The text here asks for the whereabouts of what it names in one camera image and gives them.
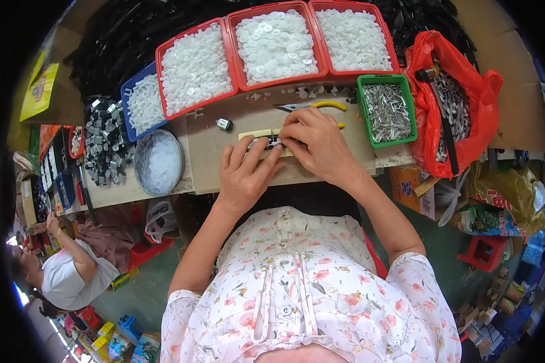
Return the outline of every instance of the floral blouse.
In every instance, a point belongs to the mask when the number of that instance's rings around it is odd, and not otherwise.
[[[460,362],[452,313],[428,260],[398,257],[385,280],[348,215],[292,207],[253,214],[218,256],[201,296],[173,292],[161,362],[253,362],[316,343],[349,362]]]

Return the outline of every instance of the white t-shirt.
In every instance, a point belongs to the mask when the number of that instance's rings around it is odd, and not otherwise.
[[[97,261],[97,271],[91,281],[85,283],[75,267],[73,256],[67,249],[63,248],[49,257],[42,266],[45,272],[42,294],[59,309],[84,308],[119,276],[119,270],[108,260],[96,257],[87,243],[78,238],[75,241]]]

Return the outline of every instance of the woman in white shirt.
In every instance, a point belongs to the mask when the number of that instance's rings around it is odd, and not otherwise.
[[[15,283],[43,300],[45,310],[50,308],[49,303],[58,310],[84,308],[127,269],[134,243],[129,231],[124,230],[130,228],[129,225],[117,222],[125,219],[121,215],[127,210],[131,210],[131,205],[98,210],[96,218],[100,226],[94,227],[89,220],[81,222],[76,239],[61,230],[52,212],[47,217],[46,228],[57,238],[61,250],[41,267],[34,253],[13,248]]]
[[[389,274],[376,275],[349,214],[276,205],[233,229],[283,167],[280,146],[258,165],[266,139],[245,156],[247,136],[224,149],[220,194],[174,273],[161,361],[460,362],[454,319],[420,237],[352,156],[335,119],[314,107],[292,112],[279,138],[305,169],[365,208]]]

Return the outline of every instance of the blue box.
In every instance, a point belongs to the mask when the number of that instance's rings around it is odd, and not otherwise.
[[[153,61],[149,65],[147,65],[144,69],[140,70],[138,72],[138,74],[131,77],[129,80],[127,80],[127,82],[123,83],[122,86],[121,86],[121,100],[123,101],[123,115],[124,115],[124,118],[125,118],[125,128],[127,129],[127,137],[129,138],[129,141],[131,141],[131,142],[136,142],[136,141],[138,141],[138,139],[141,139],[142,137],[149,134],[150,132],[152,132],[156,128],[160,128],[160,127],[164,126],[165,124],[167,124],[167,120],[164,119],[159,124],[145,130],[142,134],[139,134],[139,136],[136,136],[135,128],[133,128],[131,126],[131,124],[129,122],[130,117],[127,114],[128,113],[127,101],[129,101],[129,96],[125,96],[125,89],[129,88],[129,89],[132,90],[133,87],[135,87],[135,83],[143,80],[145,78],[145,76],[147,76],[148,74],[156,74],[156,73],[157,73],[156,62]]]
[[[73,176],[59,172],[54,179],[54,185],[58,192],[58,197],[63,205],[63,209],[67,210],[75,203],[75,188],[73,184]]]

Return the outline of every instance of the white plastic bag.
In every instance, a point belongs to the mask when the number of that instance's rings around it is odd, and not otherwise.
[[[462,189],[462,185],[464,184],[469,171],[470,165],[462,174],[456,177],[455,188],[443,183],[438,183],[434,186],[436,188],[436,199],[439,200],[442,205],[448,206],[438,221],[438,227],[445,226],[451,220],[454,210],[458,205],[458,198],[462,195],[460,194],[460,190]]]
[[[155,243],[161,243],[163,234],[174,231],[178,228],[175,221],[174,210],[171,208],[169,198],[152,199],[147,209],[145,224],[145,233],[147,233]]]

